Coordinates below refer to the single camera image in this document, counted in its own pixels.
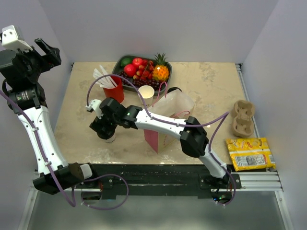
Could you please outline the paper bag pink handles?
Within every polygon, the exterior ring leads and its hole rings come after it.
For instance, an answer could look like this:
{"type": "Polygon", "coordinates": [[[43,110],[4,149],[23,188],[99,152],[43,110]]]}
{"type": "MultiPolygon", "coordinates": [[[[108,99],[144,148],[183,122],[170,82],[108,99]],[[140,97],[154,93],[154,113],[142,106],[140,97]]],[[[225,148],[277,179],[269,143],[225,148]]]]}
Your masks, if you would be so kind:
{"type": "MultiPolygon", "coordinates": [[[[150,112],[158,115],[167,116],[176,119],[187,119],[194,110],[194,101],[185,93],[179,90],[166,93],[165,96],[158,99],[153,105],[148,107],[150,112]]],[[[149,146],[157,153],[161,153],[169,146],[175,138],[151,130],[144,130],[144,139],[149,146]]]]}

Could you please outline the black coffee cup lid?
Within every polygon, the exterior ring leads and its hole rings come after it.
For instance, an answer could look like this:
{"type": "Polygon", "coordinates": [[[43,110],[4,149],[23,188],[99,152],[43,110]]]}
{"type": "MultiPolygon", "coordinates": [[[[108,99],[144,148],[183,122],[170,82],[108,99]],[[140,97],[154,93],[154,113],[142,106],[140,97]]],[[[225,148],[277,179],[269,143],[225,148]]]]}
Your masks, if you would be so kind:
{"type": "Polygon", "coordinates": [[[179,87],[171,87],[167,90],[167,93],[170,93],[172,91],[175,91],[175,90],[179,90],[179,91],[182,91],[179,87]]]}

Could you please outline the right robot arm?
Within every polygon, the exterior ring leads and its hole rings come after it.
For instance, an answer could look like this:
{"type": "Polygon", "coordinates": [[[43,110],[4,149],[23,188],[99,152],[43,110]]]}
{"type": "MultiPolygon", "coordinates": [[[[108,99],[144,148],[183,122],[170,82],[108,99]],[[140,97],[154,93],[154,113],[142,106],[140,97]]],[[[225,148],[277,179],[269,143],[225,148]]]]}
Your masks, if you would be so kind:
{"type": "Polygon", "coordinates": [[[178,139],[183,153],[198,158],[210,173],[209,181],[217,187],[225,188],[234,180],[226,163],[213,151],[213,140],[207,137],[204,126],[192,116],[179,119],[157,115],[147,108],[135,105],[125,107],[111,97],[88,102],[86,110],[95,112],[96,117],[90,128],[105,141],[114,137],[117,126],[163,133],[178,139]]]}

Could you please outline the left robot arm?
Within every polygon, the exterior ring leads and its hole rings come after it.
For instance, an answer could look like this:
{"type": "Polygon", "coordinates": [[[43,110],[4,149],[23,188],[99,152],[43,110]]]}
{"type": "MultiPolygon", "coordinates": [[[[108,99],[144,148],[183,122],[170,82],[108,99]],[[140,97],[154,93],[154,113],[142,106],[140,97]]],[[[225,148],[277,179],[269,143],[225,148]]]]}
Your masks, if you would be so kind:
{"type": "Polygon", "coordinates": [[[41,38],[35,43],[45,52],[40,55],[33,46],[7,48],[0,53],[0,72],[4,76],[1,93],[8,106],[23,124],[35,152],[39,177],[34,187],[54,195],[84,183],[89,188],[99,184],[99,176],[90,164],[69,164],[63,157],[49,119],[45,92],[38,83],[41,73],[61,65],[59,49],[41,38]]]}

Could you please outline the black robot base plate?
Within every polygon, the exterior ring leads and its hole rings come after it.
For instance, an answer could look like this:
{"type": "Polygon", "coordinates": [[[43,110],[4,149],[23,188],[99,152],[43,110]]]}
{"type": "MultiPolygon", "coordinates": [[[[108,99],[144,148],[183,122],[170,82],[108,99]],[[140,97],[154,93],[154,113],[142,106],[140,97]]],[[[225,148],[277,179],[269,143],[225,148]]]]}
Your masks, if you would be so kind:
{"type": "Polygon", "coordinates": [[[83,191],[102,191],[103,199],[116,196],[196,196],[227,201],[242,187],[240,176],[216,186],[202,164],[95,164],[94,177],[100,179],[78,185],[83,191]]]}

